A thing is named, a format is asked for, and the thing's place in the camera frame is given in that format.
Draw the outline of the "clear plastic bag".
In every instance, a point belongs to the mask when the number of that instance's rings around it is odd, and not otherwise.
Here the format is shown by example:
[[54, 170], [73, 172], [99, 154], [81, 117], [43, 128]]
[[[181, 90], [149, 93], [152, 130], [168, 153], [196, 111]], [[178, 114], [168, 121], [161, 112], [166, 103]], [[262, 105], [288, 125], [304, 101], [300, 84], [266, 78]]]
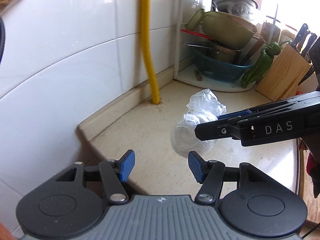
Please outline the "clear plastic bag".
[[192, 95], [187, 108], [188, 113], [209, 121], [215, 121], [227, 112], [227, 107], [218, 101], [210, 89], [203, 89]]

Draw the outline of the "clear plastic lid cup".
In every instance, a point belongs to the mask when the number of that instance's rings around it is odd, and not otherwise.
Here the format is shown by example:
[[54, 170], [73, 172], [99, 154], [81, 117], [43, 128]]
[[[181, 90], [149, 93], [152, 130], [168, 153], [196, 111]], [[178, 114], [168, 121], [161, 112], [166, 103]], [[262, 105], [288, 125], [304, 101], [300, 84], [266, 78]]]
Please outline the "clear plastic lid cup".
[[195, 135], [198, 124], [216, 121], [213, 114], [185, 113], [171, 130], [170, 142], [172, 149], [180, 156], [187, 158], [190, 151], [196, 151], [199, 155], [206, 155], [214, 146], [215, 140], [201, 141]]

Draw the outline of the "wooden knife block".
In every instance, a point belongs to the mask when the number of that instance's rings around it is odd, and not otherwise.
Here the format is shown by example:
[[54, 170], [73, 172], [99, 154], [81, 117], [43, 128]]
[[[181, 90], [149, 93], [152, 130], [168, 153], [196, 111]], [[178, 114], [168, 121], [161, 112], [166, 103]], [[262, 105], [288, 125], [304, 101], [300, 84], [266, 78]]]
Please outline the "wooden knife block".
[[310, 64], [287, 43], [255, 90], [271, 101], [290, 98], [309, 69]]

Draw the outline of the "green pepper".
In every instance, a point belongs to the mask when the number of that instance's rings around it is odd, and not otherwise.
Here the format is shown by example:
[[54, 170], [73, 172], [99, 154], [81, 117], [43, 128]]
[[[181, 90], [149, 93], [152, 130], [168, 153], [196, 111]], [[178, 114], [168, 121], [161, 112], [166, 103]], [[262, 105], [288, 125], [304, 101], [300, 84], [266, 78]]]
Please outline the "green pepper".
[[291, 42], [286, 40], [278, 44], [277, 42], [271, 42], [268, 46], [265, 46], [260, 53], [259, 58], [253, 67], [242, 77], [240, 85], [242, 88], [246, 88], [249, 84], [261, 79], [272, 66], [275, 56], [278, 56], [281, 52], [281, 46]]

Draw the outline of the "steel pot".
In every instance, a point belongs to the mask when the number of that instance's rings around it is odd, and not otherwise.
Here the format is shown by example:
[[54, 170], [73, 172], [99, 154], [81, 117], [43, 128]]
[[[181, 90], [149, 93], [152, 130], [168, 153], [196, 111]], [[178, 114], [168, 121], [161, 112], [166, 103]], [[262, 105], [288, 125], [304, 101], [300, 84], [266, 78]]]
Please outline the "steel pot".
[[183, 44], [194, 48], [207, 57], [231, 64], [237, 64], [239, 62], [242, 52], [242, 50], [225, 47], [211, 40], [206, 42], [184, 42]]

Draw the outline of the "teal plastic basin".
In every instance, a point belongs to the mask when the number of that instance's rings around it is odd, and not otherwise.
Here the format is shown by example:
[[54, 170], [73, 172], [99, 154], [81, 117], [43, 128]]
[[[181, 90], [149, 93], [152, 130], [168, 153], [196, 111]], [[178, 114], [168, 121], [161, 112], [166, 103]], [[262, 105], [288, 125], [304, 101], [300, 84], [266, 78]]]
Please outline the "teal plastic basin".
[[243, 66], [219, 61], [207, 56], [204, 48], [194, 47], [193, 52], [196, 69], [204, 76], [214, 80], [223, 82], [238, 81], [253, 66], [251, 60], [248, 60]]

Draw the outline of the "olive green pot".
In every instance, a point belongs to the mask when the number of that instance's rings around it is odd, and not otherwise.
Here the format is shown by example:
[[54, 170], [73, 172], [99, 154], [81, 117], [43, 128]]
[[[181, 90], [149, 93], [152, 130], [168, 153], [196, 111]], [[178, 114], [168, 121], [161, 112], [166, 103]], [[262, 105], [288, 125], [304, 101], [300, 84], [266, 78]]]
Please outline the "olive green pot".
[[194, 31], [201, 26], [210, 39], [235, 50], [243, 49], [258, 31], [248, 20], [225, 12], [198, 10], [185, 28]]

